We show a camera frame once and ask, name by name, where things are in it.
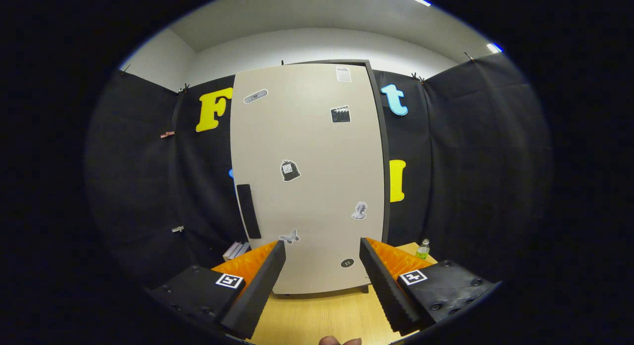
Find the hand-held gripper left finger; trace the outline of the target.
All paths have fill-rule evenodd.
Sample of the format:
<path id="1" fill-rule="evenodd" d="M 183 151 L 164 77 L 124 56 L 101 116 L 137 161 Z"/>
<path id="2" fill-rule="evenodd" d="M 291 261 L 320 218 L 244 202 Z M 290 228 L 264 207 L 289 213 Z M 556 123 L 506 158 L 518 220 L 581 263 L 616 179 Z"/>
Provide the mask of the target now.
<path id="1" fill-rule="evenodd" d="M 149 295 L 199 331 L 250 339 L 285 260 L 278 240 L 213 268 L 192 265 Z"/>

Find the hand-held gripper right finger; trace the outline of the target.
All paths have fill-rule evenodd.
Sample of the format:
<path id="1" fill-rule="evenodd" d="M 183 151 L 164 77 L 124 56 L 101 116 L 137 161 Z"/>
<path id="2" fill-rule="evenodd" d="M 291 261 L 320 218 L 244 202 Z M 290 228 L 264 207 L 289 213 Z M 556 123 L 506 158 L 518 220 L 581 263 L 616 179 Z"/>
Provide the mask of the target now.
<path id="1" fill-rule="evenodd" d="M 391 329 L 403 336 L 439 331 L 498 291 L 458 262 L 430 263 L 370 237 L 360 239 L 359 257 Z"/>

